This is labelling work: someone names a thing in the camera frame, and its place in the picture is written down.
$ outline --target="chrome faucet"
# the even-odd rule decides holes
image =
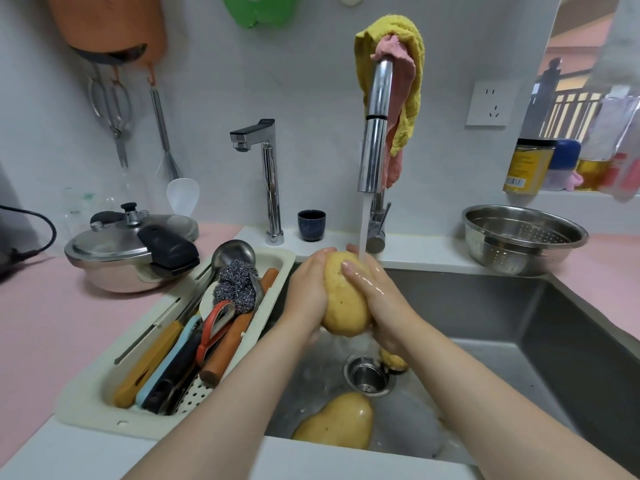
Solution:
[[[367,252],[373,254],[382,252],[385,248],[383,227],[391,207],[391,202],[384,206],[382,172],[385,164],[385,140],[393,71],[393,57],[382,57],[376,64],[369,93],[360,156],[358,192],[375,194],[371,203],[367,233]]]
[[[280,224],[280,198],[278,197],[278,172],[276,170],[276,120],[260,120],[258,124],[231,131],[231,142],[238,152],[248,152],[252,145],[262,144],[262,167],[267,184],[267,212],[269,229],[267,244],[279,246],[284,243],[284,232]]]

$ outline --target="hand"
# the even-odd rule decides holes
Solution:
[[[320,327],[328,300],[324,290],[324,265],[327,254],[335,251],[336,248],[316,251],[291,275],[287,300],[279,321],[304,322],[309,327],[309,333]]]
[[[347,251],[358,254],[358,247],[348,244]],[[342,273],[367,298],[374,319],[373,333],[376,341],[391,354],[402,357],[405,352],[399,339],[401,331],[411,320],[421,318],[407,303],[380,263],[369,254],[365,255],[365,261],[371,275],[364,273],[362,267],[352,261],[342,262]]]

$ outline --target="black cord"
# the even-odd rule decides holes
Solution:
[[[51,227],[51,240],[43,248],[36,249],[33,251],[27,251],[25,253],[20,253],[18,252],[17,249],[12,249],[11,259],[14,263],[24,261],[25,259],[29,259],[31,257],[36,256],[36,254],[40,254],[41,252],[46,251],[55,242],[56,237],[58,236],[58,231],[56,230],[56,227],[53,225],[53,222],[51,222],[48,218],[44,217],[42,214],[39,214],[37,212],[32,212],[30,210],[16,209],[15,207],[7,207],[6,205],[0,205],[0,209],[11,210],[12,212],[20,212],[22,214],[28,214],[30,216],[39,217],[42,220],[44,220],[44,222],[49,224],[49,227]]]

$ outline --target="pressure cooker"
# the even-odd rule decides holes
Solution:
[[[135,202],[124,212],[98,212],[91,229],[65,246],[69,262],[98,288],[133,293],[158,288],[200,263],[193,243],[198,223],[186,216],[149,214]]]

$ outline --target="stainless steel sink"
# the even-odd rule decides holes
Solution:
[[[542,280],[387,272],[423,319],[640,476],[640,361],[569,298]],[[285,292],[265,332],[284,299]],[[367,334],[345,339],[323,331],[293,373],[266,434],[290,438],[327,401],[359,388],[373,396],[370,450],[473,463],[411,371],[388,376],[369,363],[378,348]],[[348,359],[357,370],[346,370]]]

